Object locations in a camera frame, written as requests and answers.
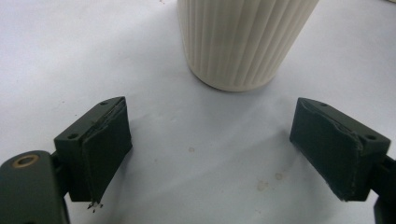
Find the white table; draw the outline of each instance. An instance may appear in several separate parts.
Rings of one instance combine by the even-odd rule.
[[[302,96],[396,141],[396,4],[321,0],[276,78],[229,93],[189,70],[176,2],[0,2],[0,162],[124,95],[134,153],[96,213],[66,196],[72,223],[374,223],[289,134]]]

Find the cup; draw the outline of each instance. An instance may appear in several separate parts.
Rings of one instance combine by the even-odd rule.
[[[191,71],[223,91],[268,83],[318,0],[178,0]]]

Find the dirt spot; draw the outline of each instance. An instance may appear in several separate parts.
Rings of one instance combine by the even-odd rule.
[[[259,181],[259,183],[257,184],[257,190],[258,191],[263,191],[266,188],[268,188],[268,183],[264,182],[263,180]]]
[[[281,180],[281,179],[283,179],[283,175],[280,174],[280,173],[275,174],[275,178],[276,178],[277,180]]]

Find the dark object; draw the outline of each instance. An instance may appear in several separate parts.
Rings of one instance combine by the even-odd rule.
[[[0,168],[0,223],[69,223],[63,196],[98,205],[131,150],[124,97],[96,105],[55,138],[56,152],[30,151]]]
[[[380,197],[376,216],[395,220],[396,207],[392,205],[396,202],[396,167],[386,155],[388,138],[329,105],[300,98],[290,141],[339,199],[365,201],[373,189]]]

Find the stain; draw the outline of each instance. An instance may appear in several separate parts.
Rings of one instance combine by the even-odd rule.
[[[275,178],[276,178],[277,180],[281,180],[281,179],[283,179],[283,175],[280,174],[280,173],[277,173],[277,174],[275,174]]]
[[[263,180],[259,181],[259,183],[257,184],[257,190],[263,191],[266,188],[268,188],[268,182],[264,182]]]

